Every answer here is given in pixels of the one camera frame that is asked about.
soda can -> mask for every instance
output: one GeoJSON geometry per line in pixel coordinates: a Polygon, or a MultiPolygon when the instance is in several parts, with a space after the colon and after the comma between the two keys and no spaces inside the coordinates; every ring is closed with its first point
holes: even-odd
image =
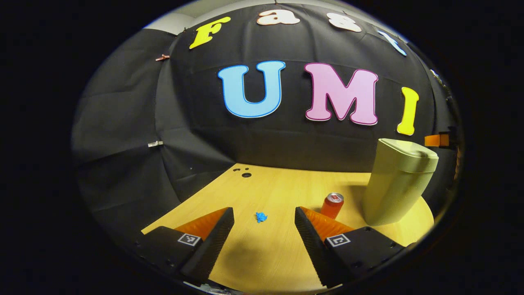
{"type": "Polygon", "coordinates": [[[324,199],[324,204],[322,204],[320,214],[335,219],[339,214],[342,205],[344,205],[344,197],[339,193],[330,193],[324,199]]]}

letter m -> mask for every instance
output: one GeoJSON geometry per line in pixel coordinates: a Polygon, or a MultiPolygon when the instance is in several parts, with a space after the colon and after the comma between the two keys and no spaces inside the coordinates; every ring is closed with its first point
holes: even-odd
{"type": "Polygon", "coordinates": [[[375,83],[378,76],[367,70],[356,70],[347,86],[331,65],[322,63],[307,64],[304,69],[313,80],[313,101],[311,109],[305,112],[306,118],[313,121],[327,121],[331,118],[328,111],[328,97],[339,120],[344,120],[351,105],[355,111],[350,115],[352,122],[362,125],[375,125],[375,83]]]}

white wall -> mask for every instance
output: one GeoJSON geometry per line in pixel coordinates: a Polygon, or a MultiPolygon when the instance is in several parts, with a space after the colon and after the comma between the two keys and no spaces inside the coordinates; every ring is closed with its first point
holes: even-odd
{"type": "MultiPolygon", "coordinates": [[[[344,11],[347,15],[355,16],[362,20],[365,20],[384,31],[388,31],[397,35],[397,37],[399,37],[404,42],[408,42],[408,40],[405,39],[404,36],[397,33],[392,28],[380,23],[379,21],[375,20],[372,16],[363,12],[362,10],[341,1],[277,0],[277,2],[316,5],[339,12],[344,11]]],[[[217,15],[248,6],[273,3],[275,3],[275,1],[273,0],[199,0],[179,7],[159,17],[145,28],[164,30],[177,35],[178,33],[184,30],[184,27],[192,27],[217,15]]]]}

black fabric backdrop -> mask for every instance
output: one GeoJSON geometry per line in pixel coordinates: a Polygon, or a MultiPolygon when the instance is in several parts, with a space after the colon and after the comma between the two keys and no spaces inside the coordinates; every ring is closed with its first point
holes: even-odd
{"type": "MultiPolygon", "coordinates": [[[[99,222],[124,237],[185,201],[234,163],[318,171],[370,172],[379,138],[424,143],[450,121],[445,95],[416,53],[397,40],[404,57],[372,24],[352,17],[356,33],[333,27],[322,7],[257,5],[216,16],[178,36],[143,29],[99,68],[79,102],[72,147],[81,192],[99,222]],[[258,13],[292,11],[294,25],[260,26],[258,13]],[[213,39],[194,49],[196,29],[229,16],[213,39]],[[169,54],[166,61],[155,61],[169,54]],[[259,62],[281,60],[282,100],[272,114],[254,119],[229,113],[217,72],[247,65],[245,95],[264,97],[259,62]],[[373,126],[309,121],[310,62],[330,64],[348,83],[356,69],[376,73],[373,126]],[[412,136],[396,131],[403,113],[401,87],[419,94],[412,136]],[[147,147],[162,140],[164,145],[147,147]]],[[[333,113],[328,103],[328,110],[333,113]]],[[[454,172],[454,155],[439,151],[437,171],[423,194],[434,214],[454,172]]]]}

blue letter u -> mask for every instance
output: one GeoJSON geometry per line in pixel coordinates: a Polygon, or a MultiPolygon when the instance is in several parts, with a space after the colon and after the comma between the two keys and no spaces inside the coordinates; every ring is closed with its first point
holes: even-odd
{"type": "Polygon", "coordinates": [[[244,94],[244,74],[246,66],[232,66],[219,71],[224,88],[226,108],[233,115],[242,118],[259,118],[273,113],[280,105],[282,87],[280,71],[286,67],[283,61],[271,60],[257,64],[257,69],[264,73],[266,96],[261,102],[249,102],[244,94]]]}

